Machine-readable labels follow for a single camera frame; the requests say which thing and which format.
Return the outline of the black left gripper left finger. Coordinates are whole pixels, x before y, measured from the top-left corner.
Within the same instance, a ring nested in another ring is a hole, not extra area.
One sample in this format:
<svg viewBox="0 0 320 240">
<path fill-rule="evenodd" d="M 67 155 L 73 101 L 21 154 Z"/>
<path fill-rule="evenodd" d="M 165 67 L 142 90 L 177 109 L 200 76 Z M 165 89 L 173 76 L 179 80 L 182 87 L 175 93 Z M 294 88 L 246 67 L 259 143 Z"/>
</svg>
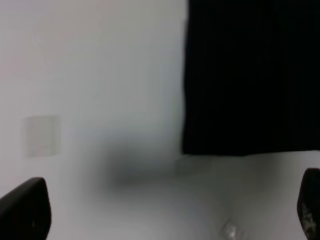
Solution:
<svg viewBox="0 0 320 240">
<path fill-rule="evenodd" d="M 52 223 L 47 184 L 32 177 L 0 198 L 2 240 L 45 240 Z"/>
</svg>

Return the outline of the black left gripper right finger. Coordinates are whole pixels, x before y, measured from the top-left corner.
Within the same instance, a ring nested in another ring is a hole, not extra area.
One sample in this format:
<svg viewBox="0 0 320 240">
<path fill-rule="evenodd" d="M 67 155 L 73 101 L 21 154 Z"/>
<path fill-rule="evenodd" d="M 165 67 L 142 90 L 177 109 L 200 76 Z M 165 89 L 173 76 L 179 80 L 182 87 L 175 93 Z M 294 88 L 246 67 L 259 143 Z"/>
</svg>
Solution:
<svg viewBox="0 0 320 240">
<path fill-rule="evenodd" d="M 320 240 L 320 169 L 308 168 L 300 185 L 297 214 L 308 240 Z"/>
</svg>

